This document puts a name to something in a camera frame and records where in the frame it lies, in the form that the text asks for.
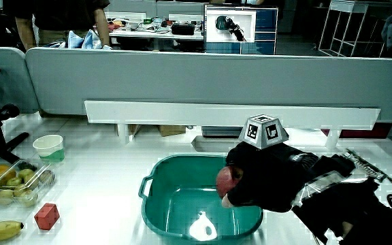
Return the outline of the person's right hand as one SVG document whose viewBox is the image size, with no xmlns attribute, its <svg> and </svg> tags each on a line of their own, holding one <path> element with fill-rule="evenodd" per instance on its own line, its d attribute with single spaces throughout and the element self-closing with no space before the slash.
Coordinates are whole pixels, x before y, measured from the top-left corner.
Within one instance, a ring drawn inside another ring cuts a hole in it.
<svg viewBox="0 0 392 245">
<path fill-rule="evenodd" d="M 250 117 L 216 177 L 224 208 L 258 206 L 288 212 L 296 194 L 312 179 L 318 157 L 285 144 L 288 133 L 280 120 L 260 114 Z"/>
</svg>

